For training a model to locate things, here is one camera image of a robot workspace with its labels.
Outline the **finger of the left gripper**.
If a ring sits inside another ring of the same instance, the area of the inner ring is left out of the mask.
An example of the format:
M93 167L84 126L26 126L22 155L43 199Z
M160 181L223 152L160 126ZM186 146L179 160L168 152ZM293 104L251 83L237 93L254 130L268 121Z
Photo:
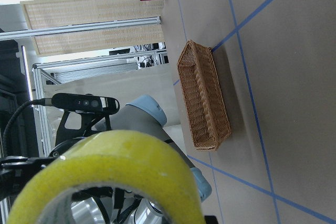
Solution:
M36 174L55 159L23 156L1 158L1 200L17 196Z

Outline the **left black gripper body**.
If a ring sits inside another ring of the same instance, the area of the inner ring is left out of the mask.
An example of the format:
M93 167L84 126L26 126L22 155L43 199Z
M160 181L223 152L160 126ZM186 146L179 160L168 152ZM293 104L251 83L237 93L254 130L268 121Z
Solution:
M110 116L118 112L82 112L65 110L56 130L55 147L50 152L50 157L59 157L76 143L85 137L94 134L109 131L112 129ZM117 206L123 204L123 192L120 189L112 189L112 187L90 187L72 194L73 202L80 202L89 198L101 203L101 198L112 198L117 192Z

